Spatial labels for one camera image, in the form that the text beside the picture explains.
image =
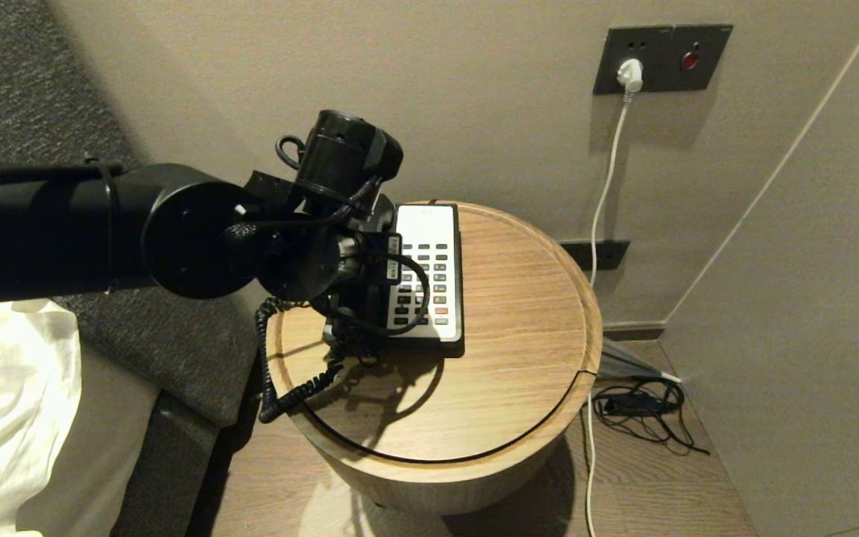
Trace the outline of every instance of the round side table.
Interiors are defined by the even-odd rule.
[[[348,357],[290,419],[349,486],[381,506],[456,514],[498,502],[546,461],[599,370],[599,306],[556,242],[491,208],[458,204],[466,353]],[[325,369],[324,319],[272,317],[277,391]]]

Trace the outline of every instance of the charger cable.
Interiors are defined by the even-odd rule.
[[[592,276],[589,279],[589,284],[596,286],[596,272],[599,271],[599,256],[596,252],[596,231],[599,228],[599,216],[602,212],[602,207],[605,204],[605,197],[608,194],[611,186],[611,176],[614,174],[614,162],[618,154],[618,140],[621,139],[621,129],[625,125],[625,116],[628,115],[628,106],[632,104],[632,99],[637,92],[641,91],[641,62],[637,59],[629,59],[621,64],[617,73],[618,83],[625,87],[625,95],[623,105],[621,105],[621,113],[618,115],[618,123],[614,127],[614,138],[611,140],[611,155],[609,156],[608,172],[605,174],[605,184],[602,187],[602,194],[599,197],[599,204],[596,205],[596,214],[592,217]],[[585,432],[585,447],[591,458],[586,461],[588,469],[587,485],[585,486],[585,523],[589,527],[589,537],[596,537],[596,528],[592,523],[592,482],[596,476],[596,439],[592,434],[592,392],[589,391],[589,397],[585,401],[585,406],[582,408],[582,428]]]

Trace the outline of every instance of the wooden table top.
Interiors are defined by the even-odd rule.
[[[292,416],[311,441],[330,436],[318,449],[343,443],[397,462],[464,462],[546,424],[558,434],[577,412],[563,402],[584,400],[591,382],[583,377],[599,369],[601,351],[599,307],[584,273],[556,242],[505,213],[459,204],[459,224],[466,353],[383,354],[375,367],[348,357],[337,381]],[[280,394],[325,369],[323,326],[313,310],[271,320],[267,348]]]

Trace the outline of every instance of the white plug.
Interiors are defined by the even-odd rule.
[[[627,59],[618,68],[618,83],[625,87],[625,99],[631,101],[631,95],[641,91],[641,62],[637,59]]]

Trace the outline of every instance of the wall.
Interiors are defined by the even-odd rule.
[[[633,240],[600,275],[608,324],[665,319],[859,37],[859,1],[50,4],[147,163],[291,177],[276,138],[337,108],[403,143],[395,201],[475,201],[560,240],[588,237],[620,106],[591,95],[607,28],[733,23],[708,91],[633,105],[603,225]]]
[[[859,54],[662,344],[761,536],[859,527]]]

